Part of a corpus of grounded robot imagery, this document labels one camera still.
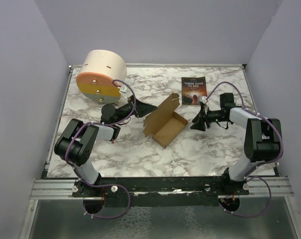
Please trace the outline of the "brown cardboard box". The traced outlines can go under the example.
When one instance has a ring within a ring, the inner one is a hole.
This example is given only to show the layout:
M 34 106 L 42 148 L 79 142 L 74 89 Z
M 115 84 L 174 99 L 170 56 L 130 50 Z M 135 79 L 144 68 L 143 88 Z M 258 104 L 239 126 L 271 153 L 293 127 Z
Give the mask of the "brown cardboard box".
M 167 148 L 185 129 L 188 121 L 175 110 L 179 107 L 179 94 L 170 94 L 144 120 L 144 136 L 150 136 L 162 148 Z

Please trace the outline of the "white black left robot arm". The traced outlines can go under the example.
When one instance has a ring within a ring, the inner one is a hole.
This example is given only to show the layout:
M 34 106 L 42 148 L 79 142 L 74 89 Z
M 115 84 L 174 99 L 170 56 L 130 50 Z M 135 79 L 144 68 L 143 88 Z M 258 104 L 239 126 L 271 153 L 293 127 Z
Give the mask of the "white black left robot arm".
M 78 178 L 85 183 L 84 191 L 89 196 L 97 196 L 101 191 L 101 184 L 98 182 L 101 176 L 89 159 L 95 141 L 113 142 L 125 120 L 131 116 L 142 118 L 155 110 L 156 106 L 143 103 L 133 96 L 128 99 L 127 104 L 119 108 L 106 104 L 101 109 L 100 123 L 84 123 L 72 119 L 55 143 L 54 153 L 70 165 Z

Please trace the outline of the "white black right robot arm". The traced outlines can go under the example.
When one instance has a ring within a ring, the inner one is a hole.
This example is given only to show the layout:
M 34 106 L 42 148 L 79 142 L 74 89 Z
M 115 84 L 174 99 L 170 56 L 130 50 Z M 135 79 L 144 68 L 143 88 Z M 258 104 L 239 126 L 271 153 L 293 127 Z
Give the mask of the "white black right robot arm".
M 283 153 L 281 122 L 258 116 L 237 105 L 232 93 L 220 95 L 220 109 L 209 109 L 206 97 L 199 99 L 200 111 L 192 120 L 193 130 L 206 131 L 212 123 L 236 124 L 245 130 L 244 156 L 220 177 L 220 190 L 231 195 L 239 190 L 259 166 L 275 162 Z

